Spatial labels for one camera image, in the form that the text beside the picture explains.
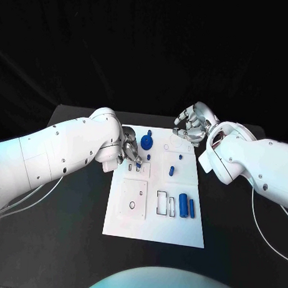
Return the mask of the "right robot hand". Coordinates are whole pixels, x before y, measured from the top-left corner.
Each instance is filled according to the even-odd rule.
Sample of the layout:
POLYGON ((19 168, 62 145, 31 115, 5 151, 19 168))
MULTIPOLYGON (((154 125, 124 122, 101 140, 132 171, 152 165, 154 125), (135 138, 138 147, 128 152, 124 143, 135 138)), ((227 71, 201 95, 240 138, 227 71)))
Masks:
POLYGON ((203 102, 184 109, 174 121, 173 134, 199 147, 202 140, 209 136, 220 123, 214 112, 203 102))

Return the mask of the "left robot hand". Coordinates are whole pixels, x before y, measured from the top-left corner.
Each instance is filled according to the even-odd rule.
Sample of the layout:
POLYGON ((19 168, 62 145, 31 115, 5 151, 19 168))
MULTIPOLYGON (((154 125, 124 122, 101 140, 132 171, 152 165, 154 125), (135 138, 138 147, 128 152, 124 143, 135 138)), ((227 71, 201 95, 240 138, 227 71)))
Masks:
POLYGON ((135 131, 129 126, 123 126, 122 130, 123 133, 118 138, 121 148, 117 158, 118 164, 122 164, 124 160, 130 160, 141 166, 143 161, 139 156, 135 131))

